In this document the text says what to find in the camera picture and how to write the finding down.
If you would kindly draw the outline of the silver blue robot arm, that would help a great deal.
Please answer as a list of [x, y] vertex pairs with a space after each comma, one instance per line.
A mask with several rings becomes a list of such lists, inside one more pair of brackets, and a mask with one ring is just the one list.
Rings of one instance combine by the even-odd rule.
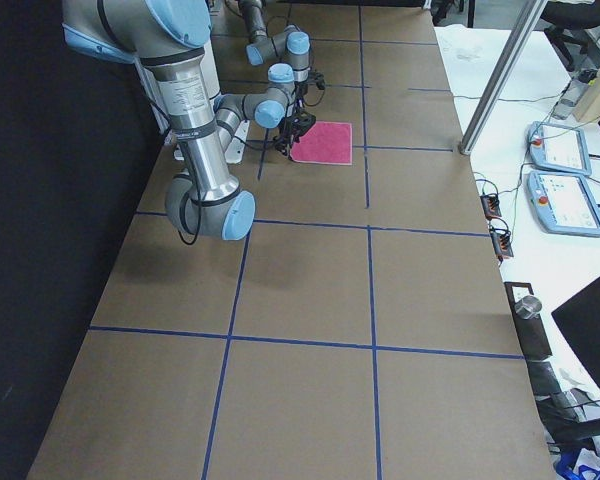
[[263, 17], [264, 6], [264, 1], [238, 1], [238, 9], [249, 35], [249, 44], [246, 46], [249, 63], [260, 66], [274, 59], [285, 60], [291, 66], [294, 81], [306, 82], [310, 73], [309, 35], [290, 24], [280, 33], [270, 36]]
[[277, 129], [285, 150], [314, 124], [303, 97], [310, 80], [310, 37], [295, 25], [269, 36], [260, 1], [239, 4], [248, 29], [249, 62], [273, 64], [260, 94], [211, 98], [202, 63], [212, 21], [204, 1], [65, 1], [66, 43], [87, 56], [139, 62], [153, 75], [166, 117], [184, 157], [165, 197], [172, 225], [193, 237], [234, 241], [250, 231], [256, 204], [230, 174], [226, 150], [244, 121]]

